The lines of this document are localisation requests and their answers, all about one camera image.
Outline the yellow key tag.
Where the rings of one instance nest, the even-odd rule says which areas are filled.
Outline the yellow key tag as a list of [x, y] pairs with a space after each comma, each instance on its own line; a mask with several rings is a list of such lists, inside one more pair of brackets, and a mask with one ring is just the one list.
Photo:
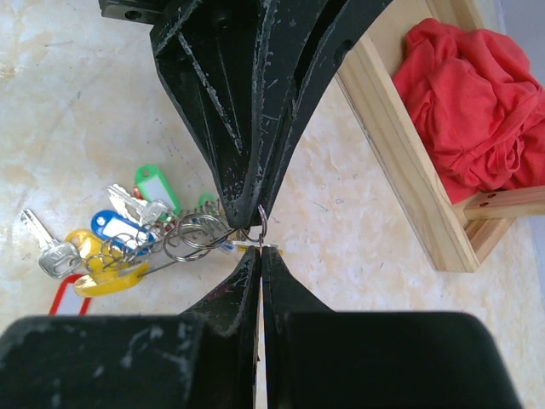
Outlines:
[[77, 248], [82, 265], [90, 272], [116, 271], [129, 267], [123, 253], [110, 241], [104, 241], [91, 230], [77, 229], [70, 232], [66, 242]]

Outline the red crumpled cloth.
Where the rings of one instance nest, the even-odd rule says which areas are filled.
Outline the red crumpled cloth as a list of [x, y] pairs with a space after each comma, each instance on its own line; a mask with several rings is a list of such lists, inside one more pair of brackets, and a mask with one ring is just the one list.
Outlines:
[[543, 185], [544, 88], [510, 37], [425, 19], [393, 83], [452, 204]]

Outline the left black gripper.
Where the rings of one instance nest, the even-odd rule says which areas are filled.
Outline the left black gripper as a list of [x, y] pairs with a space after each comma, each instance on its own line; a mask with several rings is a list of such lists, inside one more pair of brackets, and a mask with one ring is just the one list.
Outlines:
[[153, 25], [158, 77], [212, 173], [227, 223], [261, 221], [272, 143], [258, 65], [268, 1], [99, 0], [101, 16]]

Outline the green key tag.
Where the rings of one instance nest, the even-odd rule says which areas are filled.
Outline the green key tag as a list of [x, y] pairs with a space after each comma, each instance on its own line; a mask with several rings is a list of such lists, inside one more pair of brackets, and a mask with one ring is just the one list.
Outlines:
[[143, 199], [163, 201], [175, 215], [180, 214], [181, 204], [162, 170], [154, 164], [145, 164], [135, 172], [135, 185]]

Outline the key with yellow tag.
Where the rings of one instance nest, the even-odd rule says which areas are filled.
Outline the key with yellow tag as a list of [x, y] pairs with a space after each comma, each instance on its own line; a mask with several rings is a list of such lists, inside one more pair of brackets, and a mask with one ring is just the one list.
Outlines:
[[279, 251], [280, 255], [283, 255], [283, 251], [277, 244], [267, 243], [265, 238], [268, 232], [268, 218], [267, 213], [262, 204], [257, 206], [258, 214], [261, 220], [261, 231], [256, 239], [250, 237], [249, 229], [241, 229], [237, 231], [231, 238], [230, 243], [238, 249], [238, 251], [246, 251], [249, 247], [253, 246], [262, 251], [265, 248], [273, 248]]

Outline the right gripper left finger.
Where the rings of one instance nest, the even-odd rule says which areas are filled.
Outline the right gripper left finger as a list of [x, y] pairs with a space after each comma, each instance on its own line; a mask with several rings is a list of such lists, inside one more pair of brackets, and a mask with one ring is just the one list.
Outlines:
[[4, 408], [252, 408], [261, 256], [177, 315], [33, 316], [1, 337]]

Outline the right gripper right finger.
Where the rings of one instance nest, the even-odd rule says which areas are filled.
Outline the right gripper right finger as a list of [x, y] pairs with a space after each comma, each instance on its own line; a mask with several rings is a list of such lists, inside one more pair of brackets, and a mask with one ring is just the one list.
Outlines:
[[271, 408], [518, 408], [496, 344], [471, 314], [336, 312], [261, 255]]

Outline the blue key tag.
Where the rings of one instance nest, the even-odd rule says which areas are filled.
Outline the blue key tag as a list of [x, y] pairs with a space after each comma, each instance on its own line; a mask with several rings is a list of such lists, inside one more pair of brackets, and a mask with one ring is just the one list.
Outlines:
[[155, 237], [145, 227], [130, 221], [114, 210], [100, 210], [90, 221], [93, 233], [110, 241], [123, 254], [143, 256], [156, 244]]

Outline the red key tag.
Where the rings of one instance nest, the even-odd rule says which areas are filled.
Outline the red key tag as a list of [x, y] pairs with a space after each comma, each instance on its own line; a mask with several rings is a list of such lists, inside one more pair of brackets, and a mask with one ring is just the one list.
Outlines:
[[74, 290], [76, 281], [82, 277], [81, 274], [73, 274], [60, 282], [49, 315], [86, 315], [91, 299], [80, 297]]

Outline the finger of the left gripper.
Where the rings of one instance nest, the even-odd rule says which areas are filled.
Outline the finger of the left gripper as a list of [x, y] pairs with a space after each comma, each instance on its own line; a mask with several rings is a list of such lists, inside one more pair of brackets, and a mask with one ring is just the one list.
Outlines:
[[270, 211], [290, 159], [346, 54], [387, 1], [266, 1], [251, 80], [246, 222]]

